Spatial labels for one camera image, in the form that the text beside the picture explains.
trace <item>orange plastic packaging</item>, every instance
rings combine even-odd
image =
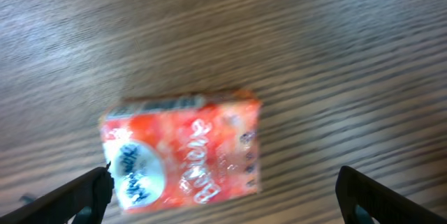
[[[115,192],[125,212],[208,204],[256,193],[256,126],[250,91],[132,100],[101,118]]]

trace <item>brown table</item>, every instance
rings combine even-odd
[[[341,223],[350,165],[447,217],[447,0],[0,0],[0,214],[104,165],[123,97],[246,87],[263,192],[104,223]]]

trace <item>small red package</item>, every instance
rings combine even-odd
[[[101,118],[115,192],[125,212],[207,204],[256,193],[256,126],[250,91],[128,100]]]

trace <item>snack package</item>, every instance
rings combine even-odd
[[[128,213],[208,204],[256,193],[256,126],[250,91],[128,100],[101,117],[115,192]]]

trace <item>red packet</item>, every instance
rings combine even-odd
[[[101,119],[115,192],[125,212],[208,204],[256,193],[256,126],[250,91],[130,100]]]

